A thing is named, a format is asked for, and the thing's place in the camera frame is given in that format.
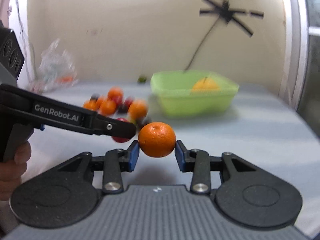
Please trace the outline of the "person left hand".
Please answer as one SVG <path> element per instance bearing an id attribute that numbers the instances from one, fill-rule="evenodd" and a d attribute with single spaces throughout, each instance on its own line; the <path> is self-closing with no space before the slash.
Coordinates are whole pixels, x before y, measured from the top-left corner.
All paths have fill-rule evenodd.
<path id="1" fill-rule="evenodd" d="M 13 160 L 1 163 L 0 169 L 0 199 L 9 200 L 13 191 L 21 185 L 22 175 L 27 170 L 27 161 L 31 157 L 29 142 L 20 145 L 15 152 Z"/>

